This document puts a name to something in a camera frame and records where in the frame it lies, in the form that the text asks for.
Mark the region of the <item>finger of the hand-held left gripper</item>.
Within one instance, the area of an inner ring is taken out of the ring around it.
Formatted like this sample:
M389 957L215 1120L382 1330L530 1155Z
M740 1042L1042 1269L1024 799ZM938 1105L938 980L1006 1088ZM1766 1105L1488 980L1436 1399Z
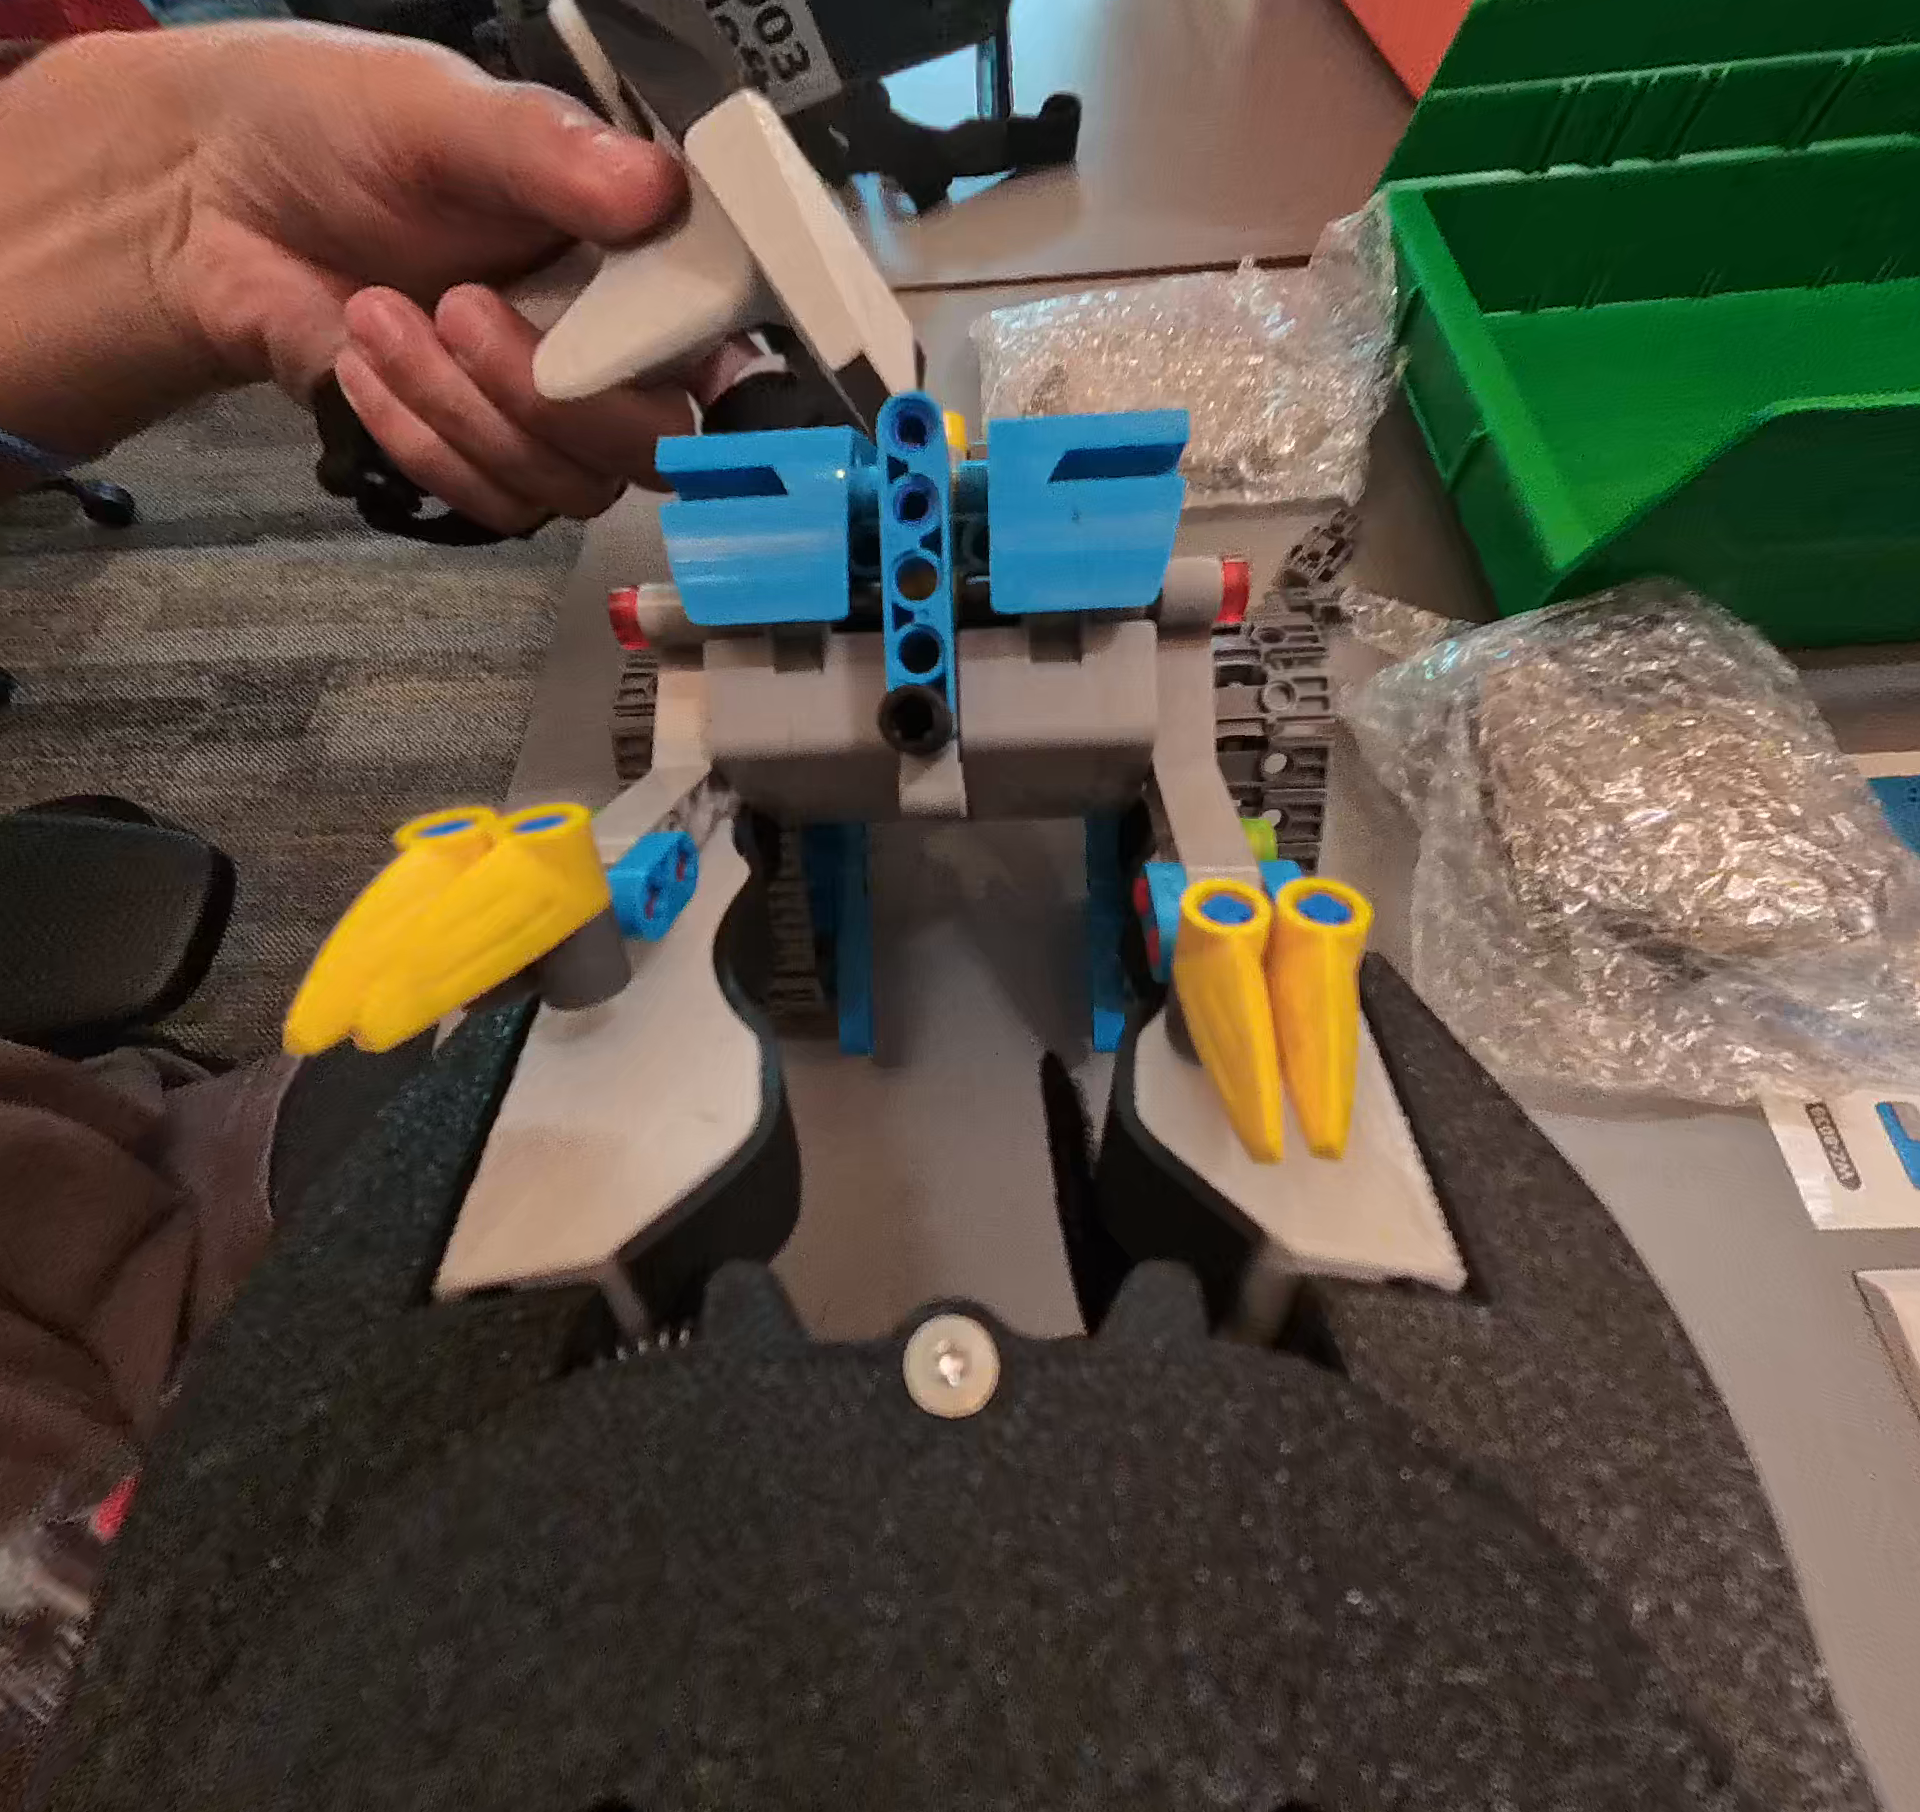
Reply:
M725 226L622 251L578 245L530 277L543 402L591 402L706 360L755 310L755 265Z
M914 322L780 114L740 88L683 140L762 277L776 322L835 391L847 424L877 433L883 408L920 391Z

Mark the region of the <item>person's left hand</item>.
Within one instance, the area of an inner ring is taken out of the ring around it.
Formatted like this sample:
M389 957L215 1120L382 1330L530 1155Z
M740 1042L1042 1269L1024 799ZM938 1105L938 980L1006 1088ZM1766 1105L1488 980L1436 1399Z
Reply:
M668 384L543 402L506 299L678 218L670 154L455 52L305 23L61 41L2 79L2 491L212 393L334 377L503 536L591 521L692 433Z

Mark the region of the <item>small bubble wrap bag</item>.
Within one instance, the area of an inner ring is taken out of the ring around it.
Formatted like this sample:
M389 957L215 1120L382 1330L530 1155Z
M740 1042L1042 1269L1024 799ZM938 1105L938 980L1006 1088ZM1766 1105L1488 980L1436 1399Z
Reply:
M1356 507L1396 380L1398 275L1330 241L1301 270L1090 288L971 326L986 421L1185 413L1187 503Z

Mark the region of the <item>blue white printed sheet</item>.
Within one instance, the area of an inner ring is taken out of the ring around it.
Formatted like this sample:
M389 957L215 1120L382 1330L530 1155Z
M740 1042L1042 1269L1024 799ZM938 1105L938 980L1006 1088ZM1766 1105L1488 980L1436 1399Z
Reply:
M1821 1232L1918 1228L1918 1087L1766 1097L1765 1121Z

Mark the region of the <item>blue grey toy robot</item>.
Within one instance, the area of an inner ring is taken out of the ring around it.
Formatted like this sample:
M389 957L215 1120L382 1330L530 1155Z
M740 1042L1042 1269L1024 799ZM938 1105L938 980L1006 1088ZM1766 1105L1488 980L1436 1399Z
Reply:
M613 598L659 673L629 792L733 792L799 833L805 965L851 1054L876 1042L872 832L1080 821L1095 1047L1158 992L1248 1158L1281 1161L1287 1117L1341 1158L1371 907L1307 879L1217 762L1213 673L1252 578L1176 565L1185 445L1185 413L1102 413L997 421L971 450L925 393L872 436L670 440L670 581ZM599 816L406 822L305 973L286 1050L392 1054L486 1003L620 992Z

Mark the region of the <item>clear plastic wrapper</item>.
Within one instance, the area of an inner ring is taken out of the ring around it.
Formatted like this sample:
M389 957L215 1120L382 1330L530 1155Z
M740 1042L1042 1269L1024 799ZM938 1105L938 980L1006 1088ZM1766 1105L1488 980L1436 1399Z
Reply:
M57 1484L2 1531L2 1732L41 1731L67 1701L138 1467Z

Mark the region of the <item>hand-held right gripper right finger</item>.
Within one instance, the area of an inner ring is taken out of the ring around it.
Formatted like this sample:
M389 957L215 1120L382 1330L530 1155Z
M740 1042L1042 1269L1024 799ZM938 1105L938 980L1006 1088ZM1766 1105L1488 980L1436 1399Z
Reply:
M1226 1336L1281 1336L1311 1282L1467 1283L1444 1202L1368 1024L1341 1158L1311 1155L1285 1121L1285 1158L1256 1164L1213 1081L1153 1016L1117 1050L1097 1214L1132 1264L1179 1264Z

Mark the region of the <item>grey desk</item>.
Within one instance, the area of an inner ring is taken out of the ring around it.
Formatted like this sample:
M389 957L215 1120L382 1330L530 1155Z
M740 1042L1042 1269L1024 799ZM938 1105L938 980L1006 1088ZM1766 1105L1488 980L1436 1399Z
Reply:
M1739 1425L1540 1127L1381 962L1471 1294L1309 1345L1132 1264L988 1406L757 1269L578 1371L503 1520L517 1811L1876 1811Z

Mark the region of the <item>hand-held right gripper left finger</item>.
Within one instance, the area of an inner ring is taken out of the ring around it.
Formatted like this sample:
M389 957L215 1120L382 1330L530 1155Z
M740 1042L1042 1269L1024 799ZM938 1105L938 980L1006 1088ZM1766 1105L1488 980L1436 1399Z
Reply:
M672 1336L714 1272L770 1261L799 1223L769 1010L780 855L733 792L622 792L592 825L629 981L533 1016L433 1299L584 1290L615 1336Z

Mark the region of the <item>large bubble wrap bag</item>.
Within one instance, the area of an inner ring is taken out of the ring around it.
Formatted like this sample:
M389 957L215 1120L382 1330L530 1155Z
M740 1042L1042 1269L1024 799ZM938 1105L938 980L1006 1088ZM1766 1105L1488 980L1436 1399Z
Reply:
M1674 581L1341 620L1385 658L1341 718L1412 825L1409 981L1508 1091L1918 1084L1918 854L1752 625Z

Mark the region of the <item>green plastic bin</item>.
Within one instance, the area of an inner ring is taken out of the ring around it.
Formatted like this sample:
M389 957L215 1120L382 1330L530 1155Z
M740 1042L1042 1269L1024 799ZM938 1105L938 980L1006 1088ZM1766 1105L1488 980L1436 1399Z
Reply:
M1918 0L1474 0L1381 204L1500 615L1918 641Z

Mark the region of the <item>white paper sheet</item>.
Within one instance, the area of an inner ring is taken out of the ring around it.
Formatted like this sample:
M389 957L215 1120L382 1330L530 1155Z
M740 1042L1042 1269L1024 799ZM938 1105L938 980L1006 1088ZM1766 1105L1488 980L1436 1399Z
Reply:
M1884 1347L1889 1368L1918 1409L1918 1269L1854 1272L1854 1287Z

